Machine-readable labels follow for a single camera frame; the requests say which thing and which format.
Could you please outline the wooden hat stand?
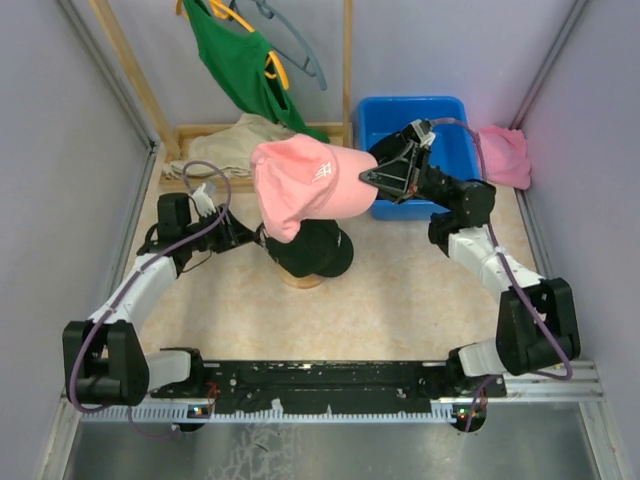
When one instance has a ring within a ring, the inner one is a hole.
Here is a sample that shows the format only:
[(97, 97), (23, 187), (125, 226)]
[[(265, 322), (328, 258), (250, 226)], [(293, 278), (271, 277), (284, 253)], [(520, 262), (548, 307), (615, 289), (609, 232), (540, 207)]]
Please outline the wooden hat stand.
[(281, 267), (277, 269), (277, 272), (278, 272), (279, 278), (284, 284), (295, 289), (300, 289), (300, 290), (313, 289), (318, 287), (324, 282), (324, 279), (321, 277), (318, 277), (317, 275), (295, 277)]

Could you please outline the dark green cap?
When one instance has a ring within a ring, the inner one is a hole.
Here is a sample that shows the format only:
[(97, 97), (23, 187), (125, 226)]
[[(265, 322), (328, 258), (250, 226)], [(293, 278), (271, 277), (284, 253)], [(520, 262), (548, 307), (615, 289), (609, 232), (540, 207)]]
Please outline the dark green cap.
[(350, 268), (354, 258), (353, 243), (335, 220), (304, 220), (289, 243), (269, 237), (261, 224), (255, 232), (255, 241), (295, 278), (339, 277)]

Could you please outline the pink cap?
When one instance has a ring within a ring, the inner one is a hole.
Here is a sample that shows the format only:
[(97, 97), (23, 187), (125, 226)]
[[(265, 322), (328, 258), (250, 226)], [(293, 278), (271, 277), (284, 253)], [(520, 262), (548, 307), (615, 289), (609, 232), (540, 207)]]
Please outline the pink cap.
[(359, 176), (376, 167), (371, 154), (304, 134), (259, 144), (250, 158), (267, 235), (291, 242), (304, 220), (340, 220), (366, 212), (378, 189)]

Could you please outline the black cap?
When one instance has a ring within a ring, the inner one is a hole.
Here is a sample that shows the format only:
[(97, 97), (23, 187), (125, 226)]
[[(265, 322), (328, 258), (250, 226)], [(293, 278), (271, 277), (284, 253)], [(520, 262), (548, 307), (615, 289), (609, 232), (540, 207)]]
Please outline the black cap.
[(397, 158), (407, 157), (415, 142), (415, 133), (406, 128), (385, 136), (368, 152), (376, 159), (378, 165), (382, 165)]

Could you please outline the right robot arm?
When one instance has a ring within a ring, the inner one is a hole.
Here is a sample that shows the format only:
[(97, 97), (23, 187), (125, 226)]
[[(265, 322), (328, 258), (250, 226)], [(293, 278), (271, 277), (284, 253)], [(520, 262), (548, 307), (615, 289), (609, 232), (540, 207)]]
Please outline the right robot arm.
[(482, 179), (459, 180), (430, 162), (434, 136), (396, 133), (370, 150), (378, 164), (362, 174), (385, 200), (431, 201), (443, 212), (430, 217), (428, 239), (474, 274), (498, 304), (494, 337), (451, 351), (448, 387), (470, 395), (482, 378), (535, 374), (568, 381), (581, 350), (573, 293), (568, 282), (546, 279), (508, 254), (491, 223), (496, 189)]

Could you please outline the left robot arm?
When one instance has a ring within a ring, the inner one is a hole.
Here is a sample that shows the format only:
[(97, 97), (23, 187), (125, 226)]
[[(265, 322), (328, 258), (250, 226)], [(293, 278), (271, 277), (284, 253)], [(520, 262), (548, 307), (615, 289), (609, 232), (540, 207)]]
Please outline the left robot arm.
[(129, 274), (89, 319), (71, 321), (63, 331), (67, 397), (82, 413), (137, 406), (167, 386), (189, 397), (207, 387), (198, 350), (145, 354), (138, 331), (194, 253), (225, 253), (253, 242), (255, 234), (205, 193), (163, 194), (156, 211)]

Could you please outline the beige cloth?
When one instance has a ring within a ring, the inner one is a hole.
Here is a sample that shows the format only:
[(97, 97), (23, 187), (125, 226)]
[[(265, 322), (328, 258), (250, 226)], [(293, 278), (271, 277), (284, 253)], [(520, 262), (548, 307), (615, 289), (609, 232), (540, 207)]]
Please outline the beige cloth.
[(259, 144), (286, 140), (295, 132), (260, 115), (243, 113), (232, 125), (183, 125), (176, 134), (182, 157), (166, 161), (165, 178), (178, 179), (188, 161), (204, 160), (232, 179), (251, 176), (250, 157)]

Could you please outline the pink cloth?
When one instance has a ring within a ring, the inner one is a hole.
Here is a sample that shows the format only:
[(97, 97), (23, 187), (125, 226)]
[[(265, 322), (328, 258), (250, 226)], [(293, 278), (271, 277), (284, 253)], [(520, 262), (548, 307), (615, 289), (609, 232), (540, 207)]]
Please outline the pink cloth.
[(521, 130), (489, 126), (477, 132), (477, 139), (484, 158), (479, 165), (485, 180), (519, 190), (530, 187), (531, 161)]

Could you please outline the wooden clothes rack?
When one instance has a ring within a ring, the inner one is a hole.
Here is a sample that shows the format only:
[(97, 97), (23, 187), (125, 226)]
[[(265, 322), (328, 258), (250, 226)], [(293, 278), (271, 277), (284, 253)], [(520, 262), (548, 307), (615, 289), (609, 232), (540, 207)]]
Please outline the wooden clothes rack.
[[(200, 60), (188, 20), (172, 1), (85, 1), (84, 16), (110, 67), (133, 97), (134, 110), (151, 139), (164, 149), (164, 163), (184, 160), (193, 138), (234, 124), (240, 110)], [(276, 1), (274, 7), (294, 27), (320, 60), (326, 91), (286, 66), (289, 95), (312, 127), (332, 142), (349, 145), (353, 126), (351, 53), (345, 44), (352, 30), (342, 1)]]

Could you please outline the green tank top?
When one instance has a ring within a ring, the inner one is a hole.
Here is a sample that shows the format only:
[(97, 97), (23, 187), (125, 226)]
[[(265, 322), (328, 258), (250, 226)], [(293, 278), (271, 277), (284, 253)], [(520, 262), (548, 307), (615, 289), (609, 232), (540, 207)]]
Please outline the green tank top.
[(236, 107), (327, 143), (302, 119), (268, 60), (271, 45), (259, 32), (236, 33), (216, 20), (203, 1), (185, 1), (201, 61)]

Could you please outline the grey-blue hanger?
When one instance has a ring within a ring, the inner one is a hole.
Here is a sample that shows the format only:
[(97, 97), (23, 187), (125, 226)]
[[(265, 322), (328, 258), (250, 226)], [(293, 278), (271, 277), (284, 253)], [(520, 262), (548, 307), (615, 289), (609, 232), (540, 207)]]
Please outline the grey-blue hanger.
[(281, 58), (314, 79), (321, 91), (327, 90), (323, 69), (311, 45), (270, 1), (230, 1), (229, 7), (247, 21), (256, 21), (255, 29), (261, 32)]

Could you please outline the yellow hanger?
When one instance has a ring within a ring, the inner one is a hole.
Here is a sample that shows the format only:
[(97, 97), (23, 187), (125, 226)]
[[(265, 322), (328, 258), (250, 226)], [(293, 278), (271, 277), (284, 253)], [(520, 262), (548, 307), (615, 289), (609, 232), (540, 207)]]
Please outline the yellow hanger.
[(286, 91), (290, 82), (273, 47), (247, 20), (222, 1), (178, 1), (178, 16), (189, 21), (200, 60), (234, 99), (268, 87)]

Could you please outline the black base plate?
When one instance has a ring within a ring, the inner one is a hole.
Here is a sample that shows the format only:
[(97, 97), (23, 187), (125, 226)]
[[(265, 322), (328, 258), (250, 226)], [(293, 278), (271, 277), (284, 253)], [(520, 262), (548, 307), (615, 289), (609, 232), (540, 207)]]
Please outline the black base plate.
[(263, 413), (278, 401), (286, 414), (429, 413), (444, 398), (483, 386), (504, 397), (500, 377), (466, 377), (457, 361), (218, 361), (189, 379), (152, 391), (156, 399), (211, 400), (218, 414)]

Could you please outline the aluminium frame rail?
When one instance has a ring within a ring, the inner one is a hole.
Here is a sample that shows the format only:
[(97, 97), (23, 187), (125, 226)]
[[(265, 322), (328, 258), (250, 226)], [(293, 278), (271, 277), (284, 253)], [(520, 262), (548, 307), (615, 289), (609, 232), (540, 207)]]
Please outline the aluminium frame rail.
[(151, 393), (137, 406), (112, 406), (97, 413), (82, 413), (88, 422), (132, 422), (136, 427), (169, 424), (195, 430), (204, 424), (364, 424), (364, 423), (435, 423), (451, 424), (460, 431), (479, 429), (487, 416), (490, 404), (518, 403), (574, 403), (600, 401), (603, 390), (595, 367), (587, 361), (573, 363), (574, 374), (568, 381), (554, 380), (535, 374), (500, 376), (506, 387), (504, 397), (490, 397), (479, 386), (471, 397), (444, 398), (431, 403), (429, 413), (414, 414), (286, 414), (278, 401), (263, 413), (218, 414), (213, 402), (203, 398), (156, 399)]

